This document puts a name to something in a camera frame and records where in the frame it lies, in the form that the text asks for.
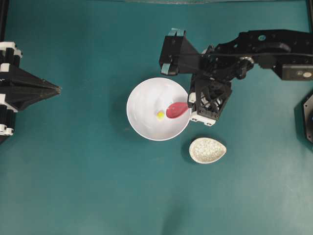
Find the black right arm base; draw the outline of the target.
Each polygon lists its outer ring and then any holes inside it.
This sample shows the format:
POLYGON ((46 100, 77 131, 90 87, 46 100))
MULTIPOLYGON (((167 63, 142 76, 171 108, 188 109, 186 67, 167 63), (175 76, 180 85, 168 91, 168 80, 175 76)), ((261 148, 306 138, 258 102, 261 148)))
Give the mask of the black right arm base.
POLYGON ((296 136, 301 144, 313 148, 313 91, 307 93, 294 108, 296 136))

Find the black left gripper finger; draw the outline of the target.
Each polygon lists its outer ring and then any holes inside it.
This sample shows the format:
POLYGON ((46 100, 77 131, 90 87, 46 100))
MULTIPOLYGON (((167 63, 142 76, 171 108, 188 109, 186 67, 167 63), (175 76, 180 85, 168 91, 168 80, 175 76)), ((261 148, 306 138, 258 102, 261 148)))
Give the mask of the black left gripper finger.
POLYGON ((2 88, 1 93, 5 95, 5 102, 18 111, 39 101, 49 99, 60 94, 59 90, 46 88, 2 88))
POLYGON ((38 78, 11 64, 0 65, 0 79, 1 81, 11 82, 15 85, 54 89, 54 90, 60 89, 59 86, 56 86, 44 79, 38 78))

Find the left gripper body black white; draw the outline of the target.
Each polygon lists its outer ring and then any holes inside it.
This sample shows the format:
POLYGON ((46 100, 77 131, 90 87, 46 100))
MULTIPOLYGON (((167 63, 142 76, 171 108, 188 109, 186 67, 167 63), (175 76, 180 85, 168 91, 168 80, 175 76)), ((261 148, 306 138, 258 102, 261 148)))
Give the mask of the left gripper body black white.
POLYGON ((15 132, 18 109, 9 103, 9 89, 14 86, 10 72, 19 67, 22 52, 14 42, 0 43, 0 142, 4 143, 15 132))

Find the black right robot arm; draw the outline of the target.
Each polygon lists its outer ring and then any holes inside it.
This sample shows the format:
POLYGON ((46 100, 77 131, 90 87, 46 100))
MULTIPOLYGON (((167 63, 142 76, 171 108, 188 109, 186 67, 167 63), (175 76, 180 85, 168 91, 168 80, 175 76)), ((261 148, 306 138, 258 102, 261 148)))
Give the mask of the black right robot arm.
POLYGON ((273 71, 281 80, 312 80, 313 36, 293 30, 241 32, 231 42, 190 54, 188 61, 190 119, 212 126, 232 93, 231 81, 244 79, 255 65, 273 71))

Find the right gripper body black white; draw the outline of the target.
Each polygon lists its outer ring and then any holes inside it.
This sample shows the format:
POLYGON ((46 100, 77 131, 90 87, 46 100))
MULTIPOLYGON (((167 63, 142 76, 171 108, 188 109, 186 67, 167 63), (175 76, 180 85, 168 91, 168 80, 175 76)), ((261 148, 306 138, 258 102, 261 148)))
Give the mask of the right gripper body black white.
POLYGON ((218 81, 212 77, 192 75, 187 105, 191 109, 190 120, 212 126, 232 93, 231 82, 218 81))

